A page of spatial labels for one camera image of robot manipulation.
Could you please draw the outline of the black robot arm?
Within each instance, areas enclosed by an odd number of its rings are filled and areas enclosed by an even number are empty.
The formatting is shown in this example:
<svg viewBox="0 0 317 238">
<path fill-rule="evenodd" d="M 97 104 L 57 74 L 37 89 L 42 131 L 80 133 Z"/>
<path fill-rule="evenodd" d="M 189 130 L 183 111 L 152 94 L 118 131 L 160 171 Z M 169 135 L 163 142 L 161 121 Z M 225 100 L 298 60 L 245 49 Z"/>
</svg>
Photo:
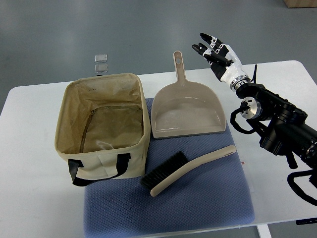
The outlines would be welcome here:
<svg viewBox="0 0 317 238">
<path fill-rule="evenodd" d="M 300 198 L 316 205 L 317 200 L 295 183 L 296 178 L 309 177 L 313 186 L 317 184 L 317 132 L 306 125 L 307 113 L 257 84 L 255 77 L 238 77 L 230 87 L 242 99 L 240 107 L 231 113 L 231 125 L 243 134 L 257 133 L 260 147 L 285 156 L 291 169 L 298 167 L 294 156 L 299 156 L 310 169 L 289 174 L 287 182 Z"/>
</svg>

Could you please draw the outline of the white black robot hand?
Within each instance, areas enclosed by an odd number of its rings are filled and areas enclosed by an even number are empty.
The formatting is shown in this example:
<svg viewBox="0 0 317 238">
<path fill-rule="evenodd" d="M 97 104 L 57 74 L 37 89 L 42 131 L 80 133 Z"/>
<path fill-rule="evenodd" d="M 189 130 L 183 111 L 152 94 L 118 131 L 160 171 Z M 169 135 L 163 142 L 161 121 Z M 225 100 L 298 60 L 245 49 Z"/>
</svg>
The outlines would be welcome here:
<svg viewBox="0 0 317 238">
<path fill-rule="evenodd" d="M 200 36 L 207 46 L 199 43 L 193 44 L 192 48 L 209 63 L 219 81 L 228 84 L 232 91 L 236 91 L 239 86 L 251 81 L 242 70 L 240 59 L 228 44 L 205 33 L 201 33 Z"/>
</svg>

